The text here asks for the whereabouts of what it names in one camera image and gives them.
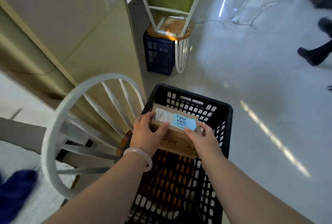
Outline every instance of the blue label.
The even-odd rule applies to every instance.
[[[184,128],[188,127],[191,130],[195,130],[196,129],[196,120],[190,119],[190,118],[178,115],[178,114],[174,114],[171,125],[175,126],[177,128],[180,128],[180,129],[184,129]]]

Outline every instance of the foot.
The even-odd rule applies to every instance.
[[[318,27],[324,33],[327,33],[332,38],[332,20],[327,17],[323,17],[318,22]]]
[[[324,60],[328,57],[329,54],[326,55],[317,55],[313,52],[313,50],[306,50],[305,48],[299,48],[297,53],[307,60],[307,62],[311,66],[317,66],[324,62]]]

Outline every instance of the tiled floor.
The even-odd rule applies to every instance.
[[[317,22],[332,11],[308,0],[281,1],[263,9],[256,30],[229,21],[238,8],[240,22],[250,23],[270,1],[200,0],[187,66],[170,77],[146,71],[142,35],[149,19],[136,2],[131,18],[146,93],[166,83],[229,103],[230,160],[312,221],[329,223],[332,59],[311,67],[296,51],[329,40]]]

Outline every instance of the person's left hand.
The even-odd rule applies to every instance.
[[[169,122],[165,122],[156,132],[152,132],[149,122],[155,114],[156,112],[148,112],[136,118],[130,142],[130,147],[142,149],[150,158],[157,151],[160,141],[169,127]]]

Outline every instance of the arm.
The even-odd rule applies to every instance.
[[[199,136],[189,128],[185,129],[185,133],[192,139],[231,224],[312,223],[226,159],[213,130],[204,123],[200,125],[205,130],[205,136]]]
[[[131,147],[144,150],[150,157],[156,152],[169,126],[169,123],[165,123],[152,133],[149,121],[153,116],[154,113],[150,112],[135,120],[130,144]],[[127,220],[146,166],[144,157],[134,152],[128,153],[44,223],[123,224]]]

